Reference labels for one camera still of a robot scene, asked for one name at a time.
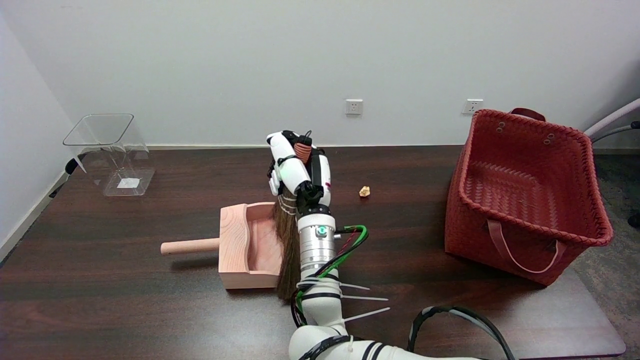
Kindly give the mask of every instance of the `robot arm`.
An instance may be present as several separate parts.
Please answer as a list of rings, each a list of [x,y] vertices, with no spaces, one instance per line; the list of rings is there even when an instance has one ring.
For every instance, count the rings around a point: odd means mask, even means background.
[[[299,142],[311,146],[309,161],[306,164],[296,157],[295,145]],[[308,133],[304,136],[292,131],[273,133],[267,137],[267,143],[273,155],[269,169],[269,187],[272,194],[282,195],[284,188],[287,188],[296,196],[301,283],[307,283],[301,296],[301,305],[308,322],[317,324],[302,325],[296,329],[289,342],[291,360],[433,359],[376,341],[354,338],[347,333],[346,321],[342,317],[342,292],[338,270],[330,270],[322,281],[316,277],[316,272],[336,257],[334,234],[341,232],[337,231],[335,219],[329,209],[329,161],[324,151],[311,144]],[[474,360],[470,357],[444,359]]]

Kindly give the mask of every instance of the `wall outlet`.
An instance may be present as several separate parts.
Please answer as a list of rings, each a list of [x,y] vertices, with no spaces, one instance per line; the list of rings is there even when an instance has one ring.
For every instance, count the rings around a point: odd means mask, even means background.
[[[362,99],[347,99],[345,114],[362,115]]]
[[[467,102],[465,103],[465,109],[462,110],[462,113],[473,114],[482,108],[482,103],[482,99],[467,99]]]

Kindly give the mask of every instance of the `clear acrylic box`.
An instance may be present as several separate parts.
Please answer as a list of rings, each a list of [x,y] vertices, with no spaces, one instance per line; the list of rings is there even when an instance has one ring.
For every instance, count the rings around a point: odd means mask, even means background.
[[[156,172],[131,114],[87,115],[62,143],[105,196],[143,195]]]

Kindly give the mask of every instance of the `gray carpet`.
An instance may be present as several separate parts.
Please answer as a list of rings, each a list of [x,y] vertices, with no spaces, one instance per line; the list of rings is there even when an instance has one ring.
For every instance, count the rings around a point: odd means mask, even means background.
[[[640,359],[640,229],[627,223],[640,211],[640,155],[595,159],[615,234],[608,247],[585,251],[573,267],[627,344],[619,359]]]

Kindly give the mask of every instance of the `bread crumb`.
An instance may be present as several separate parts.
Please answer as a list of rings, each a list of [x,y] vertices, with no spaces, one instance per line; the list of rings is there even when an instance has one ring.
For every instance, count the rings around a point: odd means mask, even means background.
[[[371,190],[369,189],[368,186],[363,186],[362,189],[360,189],[360,197],[367,197],[371,194]]]

